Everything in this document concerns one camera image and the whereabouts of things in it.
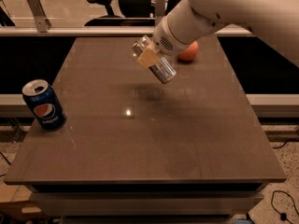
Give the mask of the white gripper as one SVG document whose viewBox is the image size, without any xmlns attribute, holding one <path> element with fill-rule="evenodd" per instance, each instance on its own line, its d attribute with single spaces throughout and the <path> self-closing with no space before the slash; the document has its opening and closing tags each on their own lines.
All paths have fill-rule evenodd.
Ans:
<svg viewBox="0 0 299 224">
<path fill-rule="evenodd" d="M 181 43 L 172 35 L 167 17 L 162 18 L 155 27 L 152 41 L 137 59 L 137 63 L 143 68 L 150 68 L 158 63 L 162 58 L 162 53 L 173 56 L 187 48 L 186 44 Z"/>
</svg>

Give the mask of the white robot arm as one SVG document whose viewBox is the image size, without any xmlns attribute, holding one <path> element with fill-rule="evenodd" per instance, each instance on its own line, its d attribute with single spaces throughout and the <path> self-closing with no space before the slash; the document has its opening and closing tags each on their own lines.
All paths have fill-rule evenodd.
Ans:
<svg viewBox="0 0 299 224">
<path fill-rule="evenodd" d="M 137 62 L 144 68 L 235 24 L 299 66 L 299 0 L 181 0 L 155 27 Z"/>
</svg>

